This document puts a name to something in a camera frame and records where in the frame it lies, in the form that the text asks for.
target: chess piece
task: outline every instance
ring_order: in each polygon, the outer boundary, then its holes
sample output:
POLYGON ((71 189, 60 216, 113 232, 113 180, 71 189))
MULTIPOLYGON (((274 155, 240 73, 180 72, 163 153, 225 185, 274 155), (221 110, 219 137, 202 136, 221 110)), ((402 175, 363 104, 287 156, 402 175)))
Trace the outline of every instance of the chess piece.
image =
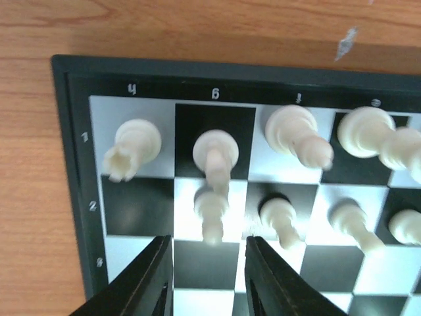
POLYGON ((262 224, 276 231, 279 243, 285 250, 297 249, 303 243, 294 227, 296 216, 290 202, 278 197, 270 199, 260 209, 262 224))
POLYGON ((114 146, 104 156, 104 170, 114 182, 129 181, 160 150, 161 134, 154 124, 142 119, 128 120, 118 128, 114 146))
POLYGON ((384 243, 366 228, 366 213, 355 203, 344 203, 334 209, 330 218, 332 228, 355 239, 365 255, 383 250, 384 243))
POLYGON ((391 218, 389 230, 402 244, 421 245, 421 213, 413 209, 398 212, 391 218))
POLYGON ((298 105, 278 109, 268 119, 264 133, 274 151, 295 155, 309 168, 331 169, 334 151, 317 134, 317 122, 309 110, 298 105))
POLYGON ((225 196, 209 191, 195 200, 195 212, 202 218, 203 241, 210 245, 219 244, 224 236, 222 216, 229 208, 225 196))
POLYGON ((392 170, 408 169, 421 183, 421 133, 413 128, 396 129, 391 116, 375 107, 360 107, 339 123, 337 137, 351 155, 368 158, 379 155, 392 170))
POLYGON ((199 136, 193 146, 193 160, 205 173, 206 181, 215 192, 228 193, 231 170, 238 161, 235 139, 223 130, 209 130, 199 136))

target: wooden table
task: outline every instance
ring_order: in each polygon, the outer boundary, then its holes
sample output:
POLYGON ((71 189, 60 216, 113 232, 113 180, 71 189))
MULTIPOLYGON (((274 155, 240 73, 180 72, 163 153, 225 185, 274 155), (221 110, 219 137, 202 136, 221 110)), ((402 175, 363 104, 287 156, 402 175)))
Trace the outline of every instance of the wooden table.
POLYGON ((0 315, 66 315, 84 302, 51 55, 421 74, 421 2, 369 2, 1 0, 0 315))

